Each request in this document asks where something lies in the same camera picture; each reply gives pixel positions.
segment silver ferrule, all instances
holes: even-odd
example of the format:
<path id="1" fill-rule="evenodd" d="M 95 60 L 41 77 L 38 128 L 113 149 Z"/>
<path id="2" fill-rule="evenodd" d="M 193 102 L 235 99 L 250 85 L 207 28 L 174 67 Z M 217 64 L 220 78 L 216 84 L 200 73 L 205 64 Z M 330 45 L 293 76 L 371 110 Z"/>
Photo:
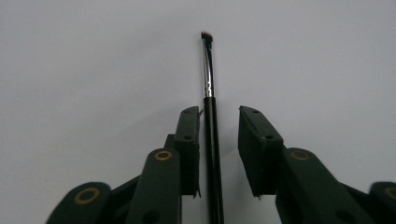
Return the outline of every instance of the silver ferrule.
<path id="1" fill-rule="evenodd" d="M 204 80 L 205 80 L 205 97 L 214 97 L 213 88 L 213 68 L 212 68 L 212 55 L 210 45 L 206 44 L 206 40 L 202 39 L 203 43 L 203 58 L 204 58 Z"/>

